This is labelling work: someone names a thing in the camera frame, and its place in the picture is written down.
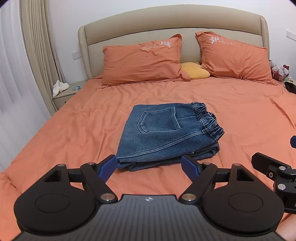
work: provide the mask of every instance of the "jeans pocket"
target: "jeans pocket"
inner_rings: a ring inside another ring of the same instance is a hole
[[[141,115],[138,128],[141,133],[152,131],[176,131],[181,129],[175,116],[175,107],[155,110],[144,111]]]

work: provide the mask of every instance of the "curtain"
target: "curtain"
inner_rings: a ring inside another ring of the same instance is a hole
[[[44,102],[53,115],[53,85],[64,76],[56,56],[49,25],[47,0],[21,0],[22,30],[29,62]]]
[[[0,8],[0,171],[50,118],[28,61],[20,3]]]

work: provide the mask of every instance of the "wall outlet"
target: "wall outlet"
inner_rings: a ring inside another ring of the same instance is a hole
[[[76,60],[81,57],[80,50],[72,53],[73,60]]]
[[[296,41],[296,34],[293,34],[293,33],[289,32],[288,30],[286,30],[286,37]]]

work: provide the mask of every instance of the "pillowcase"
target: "pillowcase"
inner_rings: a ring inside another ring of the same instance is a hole
[[[195,34],[202,51],[201,66],[212,75],[276,85],[271,77],[267,48],[228,39],[213,32]]]
[[[125,46],[104,46],[103,85],[154,81],[190,81],[181,69],[182,37]]]
[[[182,63],[181,68],[190,76],[190,79],[192,80],[206,79],[210,76],[210,73],[203,69],[199,63]]]

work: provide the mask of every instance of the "beige nightstand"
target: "beige nightstand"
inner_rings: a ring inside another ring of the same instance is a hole
[[[76,83],[70,84],[70,87],[66,89],[65,91],[59,93],[56,97],[53,97],[53,101],[59,110],[73,95],[76,94],[78,90],[73,90],[75,86],[78,85],[84,85],[87,82],[87,80],[79,81]]]

